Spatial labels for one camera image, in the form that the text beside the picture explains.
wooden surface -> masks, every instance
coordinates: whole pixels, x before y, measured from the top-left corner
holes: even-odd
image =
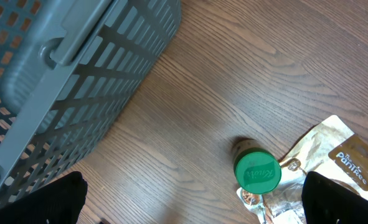
[[[258,223],[229,153],[281,158],[337,114],[368,143],[368,1],[183,0],[182,24],[98,149],[79,223]]]

gray plastic basket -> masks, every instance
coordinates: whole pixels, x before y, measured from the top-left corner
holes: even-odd
[[[179,0],[0,1],[0,208],[94,150],[180,20]]]

snack bag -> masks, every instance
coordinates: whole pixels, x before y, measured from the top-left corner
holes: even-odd
[[[306,223],[301,193],[309,171],[316,171],[368,200],[368,145],[336,115],[310,130],[280,162],[278,187],[263,195],[237,195],[260,223]]]

green cap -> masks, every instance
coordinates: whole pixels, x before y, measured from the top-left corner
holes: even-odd
[[[239,185],[253,194],[265,194],[278,186],[281,167],[267,152],[243,151],[235,161],[235,175]]]

small container with green lid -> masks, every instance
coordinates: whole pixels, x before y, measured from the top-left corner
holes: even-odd
[[[278,161],[253,139],[234,147],[234,170],[239,185],[252,194],[271,192],[281,180]]]

